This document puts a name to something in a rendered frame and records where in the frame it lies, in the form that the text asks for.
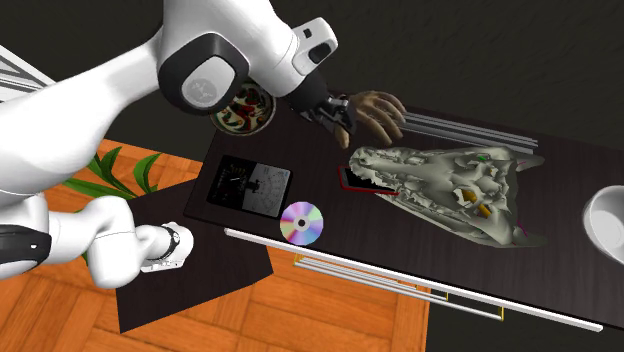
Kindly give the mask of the patterned red green bowl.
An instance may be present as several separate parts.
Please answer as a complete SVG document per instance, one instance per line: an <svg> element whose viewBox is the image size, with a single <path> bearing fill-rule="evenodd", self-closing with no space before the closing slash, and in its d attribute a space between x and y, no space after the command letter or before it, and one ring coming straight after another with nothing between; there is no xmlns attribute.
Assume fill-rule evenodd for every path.
<svg viewBox="0 0 624 352"><path fill-rule="evenodd" d="M229 105L210 116L217 130L228 135L249 136L268 126L277 100L253 80L247 80Z"/></svg>

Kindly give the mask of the red-edged black phone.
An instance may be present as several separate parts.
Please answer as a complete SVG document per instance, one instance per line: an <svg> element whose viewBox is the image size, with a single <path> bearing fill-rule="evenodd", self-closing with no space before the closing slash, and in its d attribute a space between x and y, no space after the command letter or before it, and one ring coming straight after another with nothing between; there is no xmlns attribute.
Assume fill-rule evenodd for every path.
<svg viewBox="0 0 624 352"><path fill-rule="evenodd" d="M398 192L391 188L376 185L371 180L364 180L356 176L348 166L339 166L338 174L340 186L344 190L393 196L398 195Z"/></svg>

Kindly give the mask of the black and white dial meter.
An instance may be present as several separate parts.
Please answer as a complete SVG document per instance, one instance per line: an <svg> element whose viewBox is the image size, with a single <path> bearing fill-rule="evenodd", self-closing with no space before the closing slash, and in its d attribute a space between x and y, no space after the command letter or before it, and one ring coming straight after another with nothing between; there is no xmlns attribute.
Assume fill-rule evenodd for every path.
<svg viewBox="0 0 624 352"><path fill-rule="evenodd" d="M290 170L225 155L206 200L229 209L278 218L291 179Z"/></svg>

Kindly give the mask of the iridescent compact disc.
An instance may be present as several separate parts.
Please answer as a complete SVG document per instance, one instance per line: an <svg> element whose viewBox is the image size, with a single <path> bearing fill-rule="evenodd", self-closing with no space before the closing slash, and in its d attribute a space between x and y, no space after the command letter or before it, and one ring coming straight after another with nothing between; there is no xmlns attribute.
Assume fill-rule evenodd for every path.
<svg viewBox="0 0 624 352"><path fill-rule="evenodd" d="M291 244L305 246L321 235L324 220L320 210L309 202L295 202L287 206L280 218L282 236Z"/></svg>

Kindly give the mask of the pale animal skull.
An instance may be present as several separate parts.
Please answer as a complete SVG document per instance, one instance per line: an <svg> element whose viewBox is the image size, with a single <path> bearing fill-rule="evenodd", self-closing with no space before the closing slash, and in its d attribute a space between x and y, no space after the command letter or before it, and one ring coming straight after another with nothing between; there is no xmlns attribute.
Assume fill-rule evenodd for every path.
<svg viewBox="0 0 624 352"><path fill-rule="evenodd" d="M349 159L359 178L396 192L384 200L471 242L540 247L547 239L518 222L517 174L544 159L507 147L419 151L360 147Z"/></svg>

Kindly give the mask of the dark desk with metal rails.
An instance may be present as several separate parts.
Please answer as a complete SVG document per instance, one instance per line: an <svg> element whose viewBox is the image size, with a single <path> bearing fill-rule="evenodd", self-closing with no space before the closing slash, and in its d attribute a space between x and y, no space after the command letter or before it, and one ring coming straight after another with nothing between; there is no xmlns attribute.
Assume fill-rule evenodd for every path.
<svg viewBox="0 0 624 352"><path fill-rule="evenodd" d="M547 240L538 248L479 245L374 194L343 189L338 169L349 152L284 102L259 133L213 138L185 214L230 236L286 248L277 218L208 199L224 156L284 168L292 174L286 202L312 203L324 219L304 255L586 328L624 329L624 265L602 254L582 224L583 208L597 191L624 185L624 151L538 133L530 139L544 163L519 174L516 202L521 226Z"/></svg>

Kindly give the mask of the dark robot stand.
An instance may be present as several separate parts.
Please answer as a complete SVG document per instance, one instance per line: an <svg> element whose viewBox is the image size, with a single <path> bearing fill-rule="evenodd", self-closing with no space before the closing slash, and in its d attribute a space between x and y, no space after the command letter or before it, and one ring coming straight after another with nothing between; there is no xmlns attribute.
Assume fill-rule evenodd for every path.
<svg viewBox="0 0 624 352"><path fill-rule="evenodd" d="M116 290L122 333L250 286L273 274L267 249L225 235L183 215L194 183L187 181L128 202L137 225L174 221L188 228L193 249L180 268L141 273Z"/></svg>

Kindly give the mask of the green leafy plant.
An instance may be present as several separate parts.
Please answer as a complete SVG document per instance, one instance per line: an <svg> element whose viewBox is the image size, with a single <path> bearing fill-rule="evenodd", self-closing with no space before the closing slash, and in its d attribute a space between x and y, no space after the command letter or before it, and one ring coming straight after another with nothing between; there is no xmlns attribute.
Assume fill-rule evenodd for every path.
<svg viewBox="0 0 624 352"><path fill-rule="evenodd" d="M118 179L113 172L115 163L121 151L122 146L118 146L106 152L102 156L95 154L90 163L87 165L87 169L92 174L96 175L101 181L104 181L105 185L92 181L81 180L75 177L64 181L62 185L92 198L116 196L125 200L131 200L142 195L156 192L158 190L158 185L152 184L149 180L149 176L152 166L159 159L161 154L155 153L148 155L135 163L132 170L132 176L136 185L141 189L141 193L137 193Z"/></svg>

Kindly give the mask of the white bowl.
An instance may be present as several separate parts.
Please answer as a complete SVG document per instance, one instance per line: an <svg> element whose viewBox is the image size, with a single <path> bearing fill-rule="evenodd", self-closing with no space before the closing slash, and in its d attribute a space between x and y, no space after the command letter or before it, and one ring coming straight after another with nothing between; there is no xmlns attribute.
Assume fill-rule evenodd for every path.
<svg viewBox="0 0 624 352"><path fill-rule="evenodd" d="M583 226L593 245L624 265L624 185L596 192L583 209Z"/></svg>

